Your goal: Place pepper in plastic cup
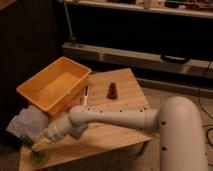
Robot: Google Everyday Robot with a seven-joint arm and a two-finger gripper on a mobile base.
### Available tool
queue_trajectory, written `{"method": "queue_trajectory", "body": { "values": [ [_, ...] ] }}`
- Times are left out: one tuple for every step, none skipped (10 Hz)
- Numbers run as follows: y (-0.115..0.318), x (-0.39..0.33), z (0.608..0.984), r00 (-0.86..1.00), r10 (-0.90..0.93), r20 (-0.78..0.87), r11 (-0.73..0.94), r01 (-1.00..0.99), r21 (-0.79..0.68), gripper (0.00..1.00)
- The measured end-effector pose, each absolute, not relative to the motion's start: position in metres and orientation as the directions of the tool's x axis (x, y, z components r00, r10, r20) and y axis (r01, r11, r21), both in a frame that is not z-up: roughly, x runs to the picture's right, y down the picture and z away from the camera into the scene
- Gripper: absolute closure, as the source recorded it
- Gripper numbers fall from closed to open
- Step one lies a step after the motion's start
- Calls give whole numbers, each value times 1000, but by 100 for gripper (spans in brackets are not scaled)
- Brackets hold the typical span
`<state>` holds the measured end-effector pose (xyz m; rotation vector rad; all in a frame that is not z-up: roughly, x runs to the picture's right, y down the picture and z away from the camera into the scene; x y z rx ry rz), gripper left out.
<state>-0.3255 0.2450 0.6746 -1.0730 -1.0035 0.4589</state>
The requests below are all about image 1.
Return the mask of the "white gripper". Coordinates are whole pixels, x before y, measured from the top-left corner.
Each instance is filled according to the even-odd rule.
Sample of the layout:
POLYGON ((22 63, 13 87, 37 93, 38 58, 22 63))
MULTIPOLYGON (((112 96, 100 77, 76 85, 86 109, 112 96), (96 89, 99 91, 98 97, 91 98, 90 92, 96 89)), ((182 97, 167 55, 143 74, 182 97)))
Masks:
POLYGON ((51 141, 60 141, 67 135, 74 136, 73 125, 69 116, 63 115, 50 123, 46 129, 46 138, 37 141, 31 149, 35 152, 44 150, 50 145, 51 141))

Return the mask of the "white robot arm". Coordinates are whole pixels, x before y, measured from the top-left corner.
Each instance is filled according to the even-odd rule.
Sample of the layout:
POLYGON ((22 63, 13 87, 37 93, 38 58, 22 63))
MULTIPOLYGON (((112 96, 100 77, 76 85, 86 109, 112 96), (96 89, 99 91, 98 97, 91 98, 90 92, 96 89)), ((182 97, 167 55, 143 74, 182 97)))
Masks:
POLYGON ((90 123, 159 133, 161 171, 208 171, 199 110, 181 96, 167 99, 158 109, 94 110, 75 106, 42 131, 33 149, 41 151, 67 135, 78 139, 90 123))

